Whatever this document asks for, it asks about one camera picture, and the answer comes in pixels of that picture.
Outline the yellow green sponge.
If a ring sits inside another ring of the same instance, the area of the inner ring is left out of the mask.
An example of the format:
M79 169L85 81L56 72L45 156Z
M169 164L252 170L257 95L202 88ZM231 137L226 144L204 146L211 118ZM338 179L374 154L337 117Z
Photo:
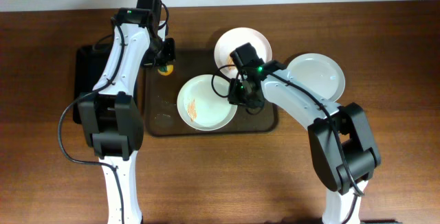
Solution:
M158 73L161 76L169 76L173 73L174 66L173 65L164 65L157 69Z

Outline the white plate bottom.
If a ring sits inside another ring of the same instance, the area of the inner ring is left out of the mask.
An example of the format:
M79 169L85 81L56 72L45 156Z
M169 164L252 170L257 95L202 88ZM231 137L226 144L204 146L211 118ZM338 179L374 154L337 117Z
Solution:
M195 76L177 95L180 118L199 131L215 131L226 126L235 116L237 106L218 96L211 85L212 75Z

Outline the white plate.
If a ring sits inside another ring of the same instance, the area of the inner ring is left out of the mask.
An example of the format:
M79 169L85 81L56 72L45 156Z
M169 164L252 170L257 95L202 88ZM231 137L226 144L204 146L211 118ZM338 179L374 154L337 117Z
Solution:
M250 43L256 50L257 55L265 63L272 59L272 48L264 35L257 30L248 27L238 27L224 33L217 41L214 47L214 61L218 68L224 65L230 65L221 69L221 73L228 79L234 78L237 74L237 68L232 66L234 63L230 53L236 48Z
M235 116L237 106L218 96L211 85L212 75L195 76L177 95L180 118L199 131L215 131L226 126Z

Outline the white plate top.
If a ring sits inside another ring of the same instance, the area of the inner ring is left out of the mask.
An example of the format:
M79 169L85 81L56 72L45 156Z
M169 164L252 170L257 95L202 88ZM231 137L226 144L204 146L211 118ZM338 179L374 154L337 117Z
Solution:
M236 48L250 43L256 50L257 55L265 63L272 59L272 48L264 35L257 30L248 27L238 27L224 33L217 41L214 47L214 61L218 68L224 65L230 65L221 69L221 73L228 79L234 78L237 74L237 68L232 66L234 63L230 53Z

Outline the light blue plate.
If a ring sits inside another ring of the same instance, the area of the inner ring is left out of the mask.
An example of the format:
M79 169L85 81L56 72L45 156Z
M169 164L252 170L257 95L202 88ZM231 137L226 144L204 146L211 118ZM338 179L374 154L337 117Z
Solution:
M323 54L297 56L287 66L294 77L320 96L336 102L344 93L346 80L336 61Z

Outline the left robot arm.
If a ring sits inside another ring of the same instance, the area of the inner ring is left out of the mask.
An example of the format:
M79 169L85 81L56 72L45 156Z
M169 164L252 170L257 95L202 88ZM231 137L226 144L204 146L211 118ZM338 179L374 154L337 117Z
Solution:
M161 12L121 8L111 19L113 42L105 68L90 96L78 103L86 143L98 157L107 193L109 223L142 223L135 165L144 122L135 102L141 67L173 59Z

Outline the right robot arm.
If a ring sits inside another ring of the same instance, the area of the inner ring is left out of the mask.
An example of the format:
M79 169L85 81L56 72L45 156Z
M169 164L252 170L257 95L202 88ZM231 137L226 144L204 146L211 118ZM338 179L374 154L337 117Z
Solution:
M276 61L241 65L227 97L251 109L271 102L301 124L308 132L313 169L327 189L322 223L360 223L361 198L382 162L361 106L319 96Z

